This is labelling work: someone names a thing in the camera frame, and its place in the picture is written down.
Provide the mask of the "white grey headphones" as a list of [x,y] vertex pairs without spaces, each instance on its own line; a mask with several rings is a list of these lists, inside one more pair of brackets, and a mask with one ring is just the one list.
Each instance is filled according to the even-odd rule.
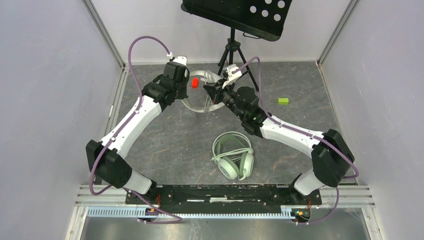
[[[194,70],[190,73],[190,87],[188,94],[193,94],[188,98],[182,100],[182,103],[186,108],[195,113],[209,113],[216,111],[224,107],[223,103],[215,105],[206,105],[206,93],[203,89],[205,84],[215,84],[221,77],[209,69],[206,70]],[[199,78],[198,88],[192,88],[192,79]]]

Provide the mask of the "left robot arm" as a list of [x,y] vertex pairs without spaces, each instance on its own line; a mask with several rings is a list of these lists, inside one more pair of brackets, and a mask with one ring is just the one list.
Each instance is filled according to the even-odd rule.
[[173,58],[166,63],[162,74],[143,87],[142,96],[110,133],[99,141],[90,140],[87,143],[91,178],[99,177],[117,189],[135,191],[145,204],[156,200],[155,182],[133,170],[125,158],[135,140],[154,118],[175,100],[187,98],[189,78],[187,58]]

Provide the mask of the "green headphones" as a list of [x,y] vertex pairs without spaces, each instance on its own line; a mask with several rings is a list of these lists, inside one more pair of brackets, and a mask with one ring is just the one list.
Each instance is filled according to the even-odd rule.
[[[224,144],[230,142],[238,144],[240,148],[223,152]],[[242,181],[251,176],[254,150],[250,140],[244,134],[237,131],[220,134],[212,144],[212,154],[211,161],[227,179]]]

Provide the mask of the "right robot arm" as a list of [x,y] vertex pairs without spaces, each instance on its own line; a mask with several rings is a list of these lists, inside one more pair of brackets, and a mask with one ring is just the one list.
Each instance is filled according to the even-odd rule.
[[355,168],[355,157],[337,130],[314,131],[285,122],[259,106],[260,99],[251,87],[233,90],[206,84],[203,88],[212,103],[223,104],[241,121],[248,134],[282,143],[311,159],[312,169],[297,177],[288,191],[293,203],[302,204],[321,187],[336,188],[348,179],[348,170]]

